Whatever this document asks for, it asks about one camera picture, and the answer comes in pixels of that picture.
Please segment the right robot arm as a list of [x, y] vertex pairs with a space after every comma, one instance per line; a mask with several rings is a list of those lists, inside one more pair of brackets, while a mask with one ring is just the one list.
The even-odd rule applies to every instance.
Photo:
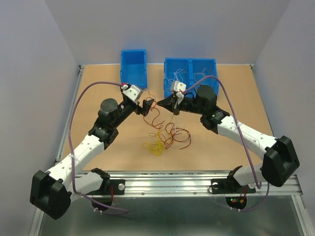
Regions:
[[244, 186], [255, 182], [281, 187], [300, 166], [290, 138], [269, 136], [236, 121], [234, 116], [217, 106], [217, 95], [210, 86], [200, 85], [195, 96], [176, 90], [157, 105], [174, 115], [181, 111], [199, 114], [207, 130], [245, 145], [262, 160], [260, 165], [238, 166], [230, 171], [227, 178], [213, 184], [213, 194], [238, 193]]

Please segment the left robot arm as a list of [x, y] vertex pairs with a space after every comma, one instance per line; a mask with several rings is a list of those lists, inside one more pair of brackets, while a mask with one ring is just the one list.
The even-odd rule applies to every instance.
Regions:
[[153, 102], [153, 99], [144, 100], [139, 106], [126, 95], [121, 103], [113, 98], [103, 100], [93, 128], [73, 153], [46, 172], [39, 170], [34, 174], [30, 203], [53, 219], [62, 217], [71, 204], [69, 188], [75, 184], [75, 176], [113, 143], [118, 126], [131, 113], [145, 117]]

